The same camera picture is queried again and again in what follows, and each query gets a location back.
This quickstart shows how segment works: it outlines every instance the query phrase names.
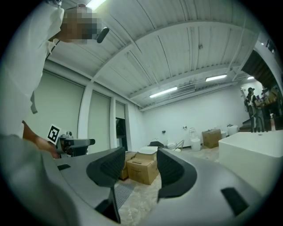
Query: marble floor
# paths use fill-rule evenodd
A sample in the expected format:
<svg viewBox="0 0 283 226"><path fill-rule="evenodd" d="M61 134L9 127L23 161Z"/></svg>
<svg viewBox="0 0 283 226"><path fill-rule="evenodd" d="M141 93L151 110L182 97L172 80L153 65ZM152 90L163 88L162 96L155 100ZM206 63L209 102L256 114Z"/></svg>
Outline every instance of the marble floor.
<svg viewBox="0 0 283 226"><path fill-rule="evenodd" d="M192 151L190 148L183 149L182 152L197 158L219 162L218 147L209 149L202 148L200 151ZM118 181L119 184L131 184L134 190L119 209L121 224L126 226L136 226L157 204L158 190L161 188L160 174L151 185L144 185L131 179Z"/></svg>

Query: fluorescent light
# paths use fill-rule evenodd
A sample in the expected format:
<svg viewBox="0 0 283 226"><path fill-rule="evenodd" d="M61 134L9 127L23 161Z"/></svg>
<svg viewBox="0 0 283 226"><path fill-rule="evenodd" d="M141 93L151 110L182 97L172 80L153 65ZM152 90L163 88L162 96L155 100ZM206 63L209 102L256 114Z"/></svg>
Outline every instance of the fluorescent light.
<svg viewBox="0 0 283 226"><path fill-rule="evenodd" d="M209 82L209 81L216 80L216 79L223 79L223 78L225 78L226 76L227 76L227 75L218 75L218 76L206 78L205 81L206 81L206 82Z"/></svg>
<svg viewBox="0 0 283 226"><path fill-rule="evenodd" d="M174 88L171 88L171 89L168 89L168 90L164 90L164 91L162 91L162 92L160 92L160 93L153 94L153 95L151 95L151 96L149 96L149 97L150 97L150 98L157 97L157 96L159 96L159 95L166 94L166 93L169 93L169 92L172 92L172 91L175 91L175 90L177 90L177 87L174 87Z"/></svg>
<svg viewBox="0 0 283 226"><path fill-rule="evenodd" d="M106 0L91 0L87 4L87 7L91 8L92 10L96 10L105 1Z"/></svg>

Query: person's hand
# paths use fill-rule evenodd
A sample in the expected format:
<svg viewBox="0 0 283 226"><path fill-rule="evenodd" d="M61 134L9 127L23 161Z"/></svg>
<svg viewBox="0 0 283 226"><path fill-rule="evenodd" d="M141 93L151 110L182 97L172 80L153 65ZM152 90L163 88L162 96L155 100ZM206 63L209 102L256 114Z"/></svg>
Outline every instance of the person's hand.
<svg viewBox="0 0 283 226"><path fill-rule="evenodd" d="M41 138L40 136L37 136L35 139L35 144L40 150L50 152L53 158L60 158L53 143Z"/></svg>

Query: roller shade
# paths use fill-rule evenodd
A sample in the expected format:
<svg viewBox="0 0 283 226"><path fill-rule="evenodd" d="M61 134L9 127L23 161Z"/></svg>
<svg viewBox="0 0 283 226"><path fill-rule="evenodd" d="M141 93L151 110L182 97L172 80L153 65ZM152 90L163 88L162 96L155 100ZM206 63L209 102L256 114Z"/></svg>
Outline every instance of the roller shade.
<svg viewBox="0 0 283 226"><path fill-rule="evenodd" d="M116 118L125 119L125 105L116 102Z"/></svg>
<svg viewBox="0 0 283 226"><path fill-rule="evenodd" d="M88 138L96 143L88 147L88 153L110 149L109 138L110 98L92 92L88 116Z"/></svg>
<svg viewBox="0 0 283 226"><path fill-rule="evenodd" d="M38 113L33 114L30 111L25 122L33 132L45 139L51 124L71 131L73 137L77 138L77 124L83 92L82 86L44 71L34 91Z"/></svg>

